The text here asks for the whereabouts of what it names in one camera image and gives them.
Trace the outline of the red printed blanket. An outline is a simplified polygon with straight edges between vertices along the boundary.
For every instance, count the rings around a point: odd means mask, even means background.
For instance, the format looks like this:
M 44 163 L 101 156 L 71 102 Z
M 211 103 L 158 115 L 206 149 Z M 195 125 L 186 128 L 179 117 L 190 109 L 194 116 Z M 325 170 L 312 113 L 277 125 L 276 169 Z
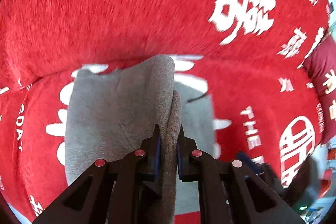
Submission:
M 327 0 L 1 0 L 1 194 L 33 222 L 69 185 L 77 74 L 159 55 L 212 98 L 215 159 L 239 152 L 290 185 L 321 144 L 322 107 L 303 62 L 324 40 Z

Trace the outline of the grey knit garment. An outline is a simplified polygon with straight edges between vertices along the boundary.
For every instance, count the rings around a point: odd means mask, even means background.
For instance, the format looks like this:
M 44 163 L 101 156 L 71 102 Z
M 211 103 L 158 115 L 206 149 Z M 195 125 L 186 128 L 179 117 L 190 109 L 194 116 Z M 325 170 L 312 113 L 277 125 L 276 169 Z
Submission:
M 177 139 L 180 130 L 197 146 L 212 153 L 215 143 L 213 103 L 194 76 L 174 79 L 171 57 L 154 56 L 133 67 L 96 75 L 78 72 L 68 106 L 65 171 L 73 183 L 95 160 L 115 161 L 161 134 L 161 166 L 155 194 L 145 206 L 147 223 L 172 223 L 177 214 L 199 210 L 198 184 L 177 176 Z

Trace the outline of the dark red pillow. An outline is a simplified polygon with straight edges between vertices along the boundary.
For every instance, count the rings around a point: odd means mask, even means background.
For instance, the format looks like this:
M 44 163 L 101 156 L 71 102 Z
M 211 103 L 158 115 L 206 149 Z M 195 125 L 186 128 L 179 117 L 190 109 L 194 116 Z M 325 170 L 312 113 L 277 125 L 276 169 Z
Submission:
M 314 49 L 303 62 L 314 85 L 323 114 L 321 144 L 335 137 L 335 41 L 331 35 Z

